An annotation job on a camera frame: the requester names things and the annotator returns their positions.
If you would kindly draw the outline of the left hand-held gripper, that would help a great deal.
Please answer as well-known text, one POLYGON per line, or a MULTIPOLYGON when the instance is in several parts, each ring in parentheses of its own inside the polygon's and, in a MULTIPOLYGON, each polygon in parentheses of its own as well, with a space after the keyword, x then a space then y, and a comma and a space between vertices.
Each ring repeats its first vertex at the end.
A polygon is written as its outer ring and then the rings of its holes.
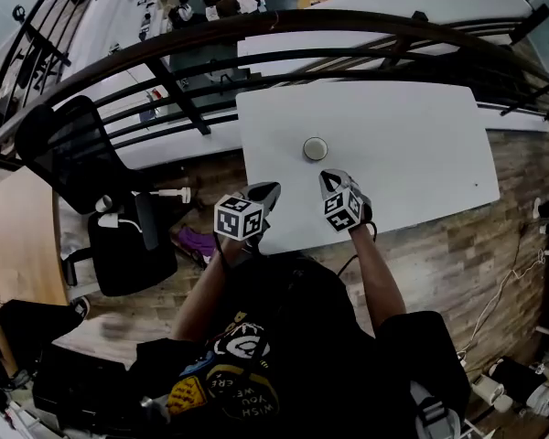
POLYGON ((260 182, 233 195, 224 195, 214 206, 213 230, 236 241, 261 239, 270 227, 267 217, 280 194, 278 182, 260 182))

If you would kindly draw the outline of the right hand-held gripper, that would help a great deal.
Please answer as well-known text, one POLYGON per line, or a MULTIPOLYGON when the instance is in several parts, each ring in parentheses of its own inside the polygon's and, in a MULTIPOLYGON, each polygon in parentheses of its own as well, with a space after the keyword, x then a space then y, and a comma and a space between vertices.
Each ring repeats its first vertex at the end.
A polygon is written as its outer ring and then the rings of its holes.
POLYGON ((324 217, 335 232, 372 224, 371 200, 347 172, 324 169, 318 181, 324 217))

